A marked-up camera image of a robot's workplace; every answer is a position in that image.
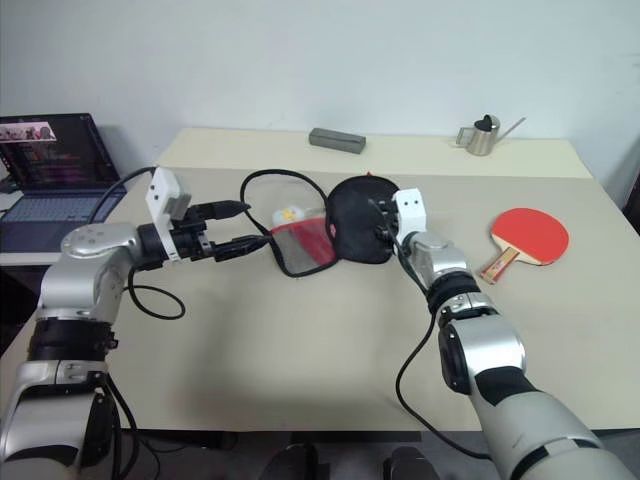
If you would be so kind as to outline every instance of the table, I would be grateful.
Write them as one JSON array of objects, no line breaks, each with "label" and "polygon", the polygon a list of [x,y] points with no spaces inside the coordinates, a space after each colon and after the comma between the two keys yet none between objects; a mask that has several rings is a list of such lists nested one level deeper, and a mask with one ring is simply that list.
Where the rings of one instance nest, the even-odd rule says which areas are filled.
[{"label": "table", "polygon": [[[487,233],[497,214],[514,206],[552,213],[571,235],[565,256],[543,268],[514,265],[499,284],[480,285],[519,329],[534,385],[560,398],[590,428],[640,426],[640,384],[633,381],[640,364],[634,306],[640,239],[566,142],[505,141],[504,150],[481,159],[467,158],[445,139],[408,138],[402,148],[402,139],[374,137],[358,157],[308,150],[303,134],[273,135],[279,140],[266,132],[188,129],[160,163],[186,167],[176,171],[189,183],[194,203],[238,198],[242,179],[258,167],[256,152],[265,158],[260,167],[299,164],[327,192],[350,173],[384,173],[401,188],[421,189],[430,228],[453,239],[476,271],[497,252]],[[394,167],[376,160],[385,140],[396,145],[399,158],[412,160]],[[416,159],[431,157],[434,142],[464,165],[416,165]],[[287,145],[295,160],[285,156]],[[426,148],[424,155],[415,148]],[[532,159],[531,148],[555,156],[518,166]],[[317,155],[326,155],[328,163],[318,165]],[[109,221],[148,222],[147,184],[141,180]],[[243,216],[209,222],[214,241],[254,232]],[[396,372],[427,325],[424,300],[397,262],[341,261],[296,280],[285,277],[263,249],[220,264],[171,265],[136,279],[169,289],[188,309],[186,318],[166,322],[144,316],[128,299],[122,302],[114,327],[121,343],[108,361],[140,428],[421,429],[393,393]],[[173,307],[147,298],[154,309]],[[32,328],[21,332],[0,362],[3,404]],[[434,343],[416,358],[403,388],[436,427],[479,428],[468,400],[444,385]]]}]

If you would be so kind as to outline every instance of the white wall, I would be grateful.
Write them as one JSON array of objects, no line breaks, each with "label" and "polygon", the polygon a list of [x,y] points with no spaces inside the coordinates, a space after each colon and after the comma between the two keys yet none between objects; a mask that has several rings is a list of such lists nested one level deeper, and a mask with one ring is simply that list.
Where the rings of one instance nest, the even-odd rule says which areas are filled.
[{"label": "white wall", "polygon": [[0,112],[81,110],[121,170],[183,126],[453,135],[526,115],[520,135],[569,138],[620,204],[640,2],[0,0]]}]

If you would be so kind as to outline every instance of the laptop screen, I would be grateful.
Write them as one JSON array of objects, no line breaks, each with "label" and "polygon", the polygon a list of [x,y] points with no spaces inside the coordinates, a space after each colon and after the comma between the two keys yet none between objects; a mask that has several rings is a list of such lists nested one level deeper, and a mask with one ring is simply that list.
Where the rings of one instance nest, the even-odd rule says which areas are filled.
[{"label": "laptop screen", "polygon": [[106,189],[119,179],[88,113],[0,117],[0,157],[21,190]]}]

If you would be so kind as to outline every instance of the black cable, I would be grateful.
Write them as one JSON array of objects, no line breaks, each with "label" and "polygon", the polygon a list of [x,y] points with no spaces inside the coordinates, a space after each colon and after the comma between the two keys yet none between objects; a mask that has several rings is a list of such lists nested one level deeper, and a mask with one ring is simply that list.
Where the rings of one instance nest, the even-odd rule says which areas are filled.
[{"label": "black cable", "polygon": [[[153,174],[156,170],[156,167],[144,167],[144,168],[139,168],[138,170],[135,170],[133,172],[131,172],[130,174],[122,177],[120,180],[118,180],[116,183],[114,183],[113,185],[111,185],[111,187],[109,187],[109,189],[104,192],[104,194],[102,195],[102,197],[100,197],[100,200],[98,200],[98,203],[96,203],[96,205],[93,207],[93,210],[91,211],[91,213],[89,214],[89,217],[87,218],[87,225],[90,223],[93,223],[95,220],[95,217],[98,213],[98,210],[100,210],[100,207],[102,207],[102,205],[104,204],[104,202],[107,200],[107,198],[109,198],[109,196],[118,188],[120,188],[122,185],[124,185],[126,182],[128,182],[129,180],[142,175],[143,173],[146,172],[151,172],[151,174]],[[176,297],[174,294],[172,294],[171,292],[168,292],[166,290],[163,290],[161,288],[158,287],[153,287],[150,285],[134,285],[133,284],[133,275],[135,274],[135,269],[131,269],[129,271],[129,282],[128,282],[128,286],[125,288],[125,290],[129,291],[129,295],[131,295],[131,300],[133,301],[133,303],[135,304],[136,307],[138,307],[140,310],[142,310],[144,313],[146,313],[147,315],[150,315],[154,318],[159,318],[161,320],[177,320],[179,318],[182,318],[186,312],[186,307],[184,306],[184,303],[182,302],[182,300],[180,300],[178,297]],[[153,312],[151,310],[149,310],[148,308],[146,308],[144,305],[142,305],[142,302],[140,302],[140,299],[138,298],[138,296],[135,293],[135,289],[142,289],[142,290],[152,290],[154,292],[159,292],[162,293],[163,295],[166,295],[170,298],[172,298],[180,307],[180,313],[177,315],[161,315],[158,314],[156,312]]]},{"label": "black cable", "polygon": [[136,424],[135,418],[133,418],[133,413],[127,405],[124,397],[116,387],[115,382],[110,374],[107,374],[107,387],[109,388],[109,392],[116,399],[116,402],[120,404],[122,411],[124,412],[125,417],[127,417],[127,421],[129,422],[129,428],[131,429],[131,437],[132,437],[132,446],[131,446],[131,455],[129,456],[129,460],[125,465],[124,469],[118,475],[118,480],[123,480],[131,473],[133,466],[138,461],[138,457],[140,456],[140,434],[138,433],[138,426]]},{"label": "black cable", "polygon": [[149,440],[147,440],[147,447],[150,448],[151,450],[153,450],[156,453],[175,453],[175,452],[179,452],[181,450],[184,450],[185,448],[189,448],[189,445],[181,445],[179,447],[176,448],[168,448],[166,450],[163,450],[161,448],[156,448],[153,445],[151,445],[151,442]]},{"label": "black cable", "polygon": [[[380,210],[380,208],[378,207],[378,205],[376,205],[376,203],[374,201],[369,200],[369,203],[376,210],[378,210],[378,212],[380,213],[380,215],[382,216],[382,219],[384,220],[384,222],[386,224],[387,231],[388,231],[389,235],[393,238],[393,243],[396,246],[397,255],[398,255],[398,261],[400,262],[400,266],[402,267],[404,272],[409,276],[409,278],[411,278],[411,280],[413,280],[413,282],[418,286],[418,288],[420,289],[420,291],[422,292],[422,294],[424,295],[425,300],[426,300],[428,290],[423,285],[423,283],[420,281],[420,279],[418,278],[418,274],[411,267],[411,264],[409,263],[409,259],[405,255],[405,252],[404,252],[404,249],[402,248],[402,245],[400,245],[400,242],[398,242],[398,239],[393,234],[393,230],[391,229],[391,225],[389,225],[389,221],[387,220],[387,217],[384,215],[382,210]],[[440,430],[438,430],[436,427],[431,425],[431,423],[429,423],[424,417],[422,417],[422,415],[420,415],[413,408],[411,408],[411,406],[407,403],[407,401],[404,399],[404,396],[402,395],[402,390],[400,388],[400,383],[402,382],[402,377],[404,376],[404,373],[407,370],[407,368],[409,368],[409,365],[411,365],[411,362],[413,362],[413,359],[416,358],[416,356],[420,353],[420,351],[424,348],[424,346],[427,344],[427,342],[431,338],[431,335],[433,334],[433,329],[435,328],[435,325],[436,325],[436,313],[434,313],[431,316],[431,321],[429,322],[429,327],[427,328],[427,333],[425,333],[425,335],[422,338],[422,340],[420,340],[420,342],[418,343],[416,348],[413,349],[413,351],[409,354],[407,359],[404,361],[404,363],[400,367],[400,370],[398,370],[398,374],[396,375],[396,381],[395,381],[396,397],[398,397],[398,401],[400,402],[400,405],[402,405],[402,407],[407,412],[409,412],[411,414],[411,416],[413,416],[413,418],[418,420],[431,433],[433,433],[438,439],[440,439],[441,441],[443,441],[444,443],[449,445],[451,448],[453,448],[453,449],[459,451],[460,453],[463,453],[463,454],[465,454],[465,455],[467,455],[467,456],[469,456],[471,458],[475,458],[475,459],[478,459],[478,460],[491,460],[491,455],[489,455],[488,453],[480,453],[480,452],[474,452],[473,450],[469,450],[468,448],[463,447],[462,445],[454,442],[449,437],[444,435]]]},{"label": "black cable", "polygon": [[160,463],[160,457],[158,457],[155,449],[151,448],[148,440],[142,439],[140,441],[142,442],[142,445],[144,445],[146,449],[149,450],[149,453],[153,455],[153,458],[156,461],[156,474],[153,476],[153,480],[158,480],[160,478],[160,475],[162,474],[162,464]]},{"label": "black cable", "polygon": [[111,464],[111,480],[118,480],[122,463],[122,427],[118,406],[113,404],[113,463]]},{"label": "black cable", "polygon": [[[131,301],[136,307],[138,307],[138,309],[140,309],[147,315],[150,315],[154,318],[159,318],[160,320],[177,320],[179,318],[184,317],[184,314],[186,313],[187,308],[185,307],[184,302],[182,300],[180,300],[173,293],[163,290],[162,288],[153,287],[150,285],[135,285],[133,283],[133,276],[135,275],[135,273],[136,273],[135,268],[131,268],[131,270],[129,270],[127,286],[124,289],[129,292],[129,295],[131,296]],[[140,302],[140,299],[138,298],[135,292],[136,289],[151,290],[153,292],[158,292],[158,293],[162,293],[163,295],[166,295],[167,297],[171,298],[173,301],[175,301],[178,304],[178,306],[180,307],[180,313],[177,313],[176,315],[163,315],[161,313],[156,313],[152,310],[149,310],[147,307],[145,307],[142,304],[142,302]]]},{"label": "black cable", "polygon": [[107,191],[104,192],[102,197],[100,197],[100,200],[98,200],[98,203],[95,204],[95,206],[93,207],[93,210],[91,210],[91,213],[89,214],[89,217],[87,217],[87,225],[89,225],[90,223],[93,223],[95,221],[96,215],[98,214],[98,210],[100,210],[100,207],[102,207],[104,202],[107,201],[107,199],[111,196],[111,194],[113,192],[115,192],[118,188],[122,187],[126,182],[128,182],[129,180],[137,177],[138,175],[142,175],[143,173],[146,173],[146,172],[151,172],[153,174],[153,172],[155,172],[155,170],[156,170],[156,167],[139,168],[138,170],[135,170],[135,171],[131,172],[129,175],[125,175],[120,180],[118,180],[116,183],[111,185],[107,189]]}]

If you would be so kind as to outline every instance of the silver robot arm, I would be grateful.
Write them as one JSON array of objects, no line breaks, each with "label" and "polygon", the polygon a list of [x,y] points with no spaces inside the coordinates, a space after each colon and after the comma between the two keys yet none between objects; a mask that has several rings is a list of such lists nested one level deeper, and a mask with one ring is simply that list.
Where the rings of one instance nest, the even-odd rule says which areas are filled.
[{"label": "silver robot arm", "polygon": [[443,378],[453,391],[469,396],[500,476],[634,479],[567,407],[527,380],[518,332],[480,291],[462,251],[424,231],[424,216],[418,219],[422,231],[407,233],[416,213],[403,215],[407,204],[397,200],[400,243],[428,290],[429,310],[440,327]]},{"label": "silver robot arm", "polygon": [[132,271],[161,268],[176,258],[228,260],[269,241],[247,235],[209,242],[206,220],[249,206],[222,201],[187,208],[190,196],[166,169],[156,169],[149,191],[152,224],[74,230],[46,272],[28,358],[2,417],[3,480],[76,478],[108,453],[115,405],[105,358],[118,345],[111,327]]}]

